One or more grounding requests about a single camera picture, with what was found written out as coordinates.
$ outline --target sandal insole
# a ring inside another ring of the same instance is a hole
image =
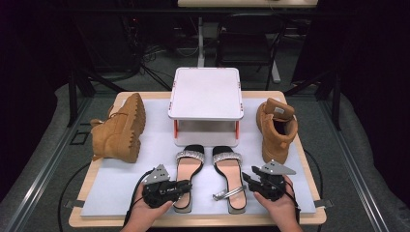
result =
[[[192,174],[201,166],[201,160],[195,158],[180,158],[178,162],[177,181],[189,180]],[[176,208],[185,208],[190,204],[190,192],[174,203]]]
[[[228,184],[228,191],[242,186],[241,168],[235,159],[225,159],[217,162],[218,170],[226,177]],[[245,193],[240,191],[234,195],[229,196],[229,202],[232,208],[242,209],[247,204]]]

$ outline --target sandal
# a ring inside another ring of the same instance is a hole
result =
[[[204,163],[204,147],[202,145],[189,145],[183,152],[177,154],[177,181],[190,180],[198,173]],[[185,193],[174,203],[177,213],[189,213],[192,209],[192,197],[190,192]]]
[[[227,189],[214,194],[215,200],[228,199],[228,211],[231,215],[245,212],[247,197],[244,190],[247,186],[242,184],[241,164],[242,157],[234,153],[228,146],[218,146],[213,150],[214,167],[226,179]]]

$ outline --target wrist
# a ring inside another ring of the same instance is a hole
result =
[[[127,225],[124,226],[121,232],[129,232],[129,231],[130,232],[146,232],[148,229],[149,227],[145,228],[145,226],[143,225],[141,226],[141,224],[131,222],[131,223],[127,223]]]
[[[302,227],[295,221],[287,221],[285,223],[278,224],[278,228],[281,232],[302,232]]]

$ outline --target chair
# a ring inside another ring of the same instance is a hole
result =
[[[285,22],[275,14],[230,14],[218,26],[216,67],[268,66],[269,89]]]

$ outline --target white paper sheet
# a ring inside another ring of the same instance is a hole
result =
[[[262,134],[257,128],[256,110],[266,99],[243,99],[244,118],[240,122],[240,142],[233,148],[243,156],[242,171],[254,180],[252,166],[262,166]],[[132,192],[138,179],[159,164],[164,164],[171,176],[176,178],[175,155],[183,147],[174,144],[173,121],[168,118],[169,100],[144,100],[147,115],[145,131],[141,134],[141,149],[136,163],[125,163],[117,159],[104,159],[84,207],[83,217],[124,216],[130,206]],[[226,188],[225,179],[212,165],[212,147],[205,147],[205,163],[202,170],[192,178],[191,215],[228,214],[227,201],[215,201],[213,194]],[[289,176],[294,184],[301,213],[315,213],[312,196],[295,144],[291,144],[289,156],[284,164],[296,171]],[[266,214],[266,210],[256,201],[248,189],[245,214]],[[172,209],[167,214],[176,214]]]

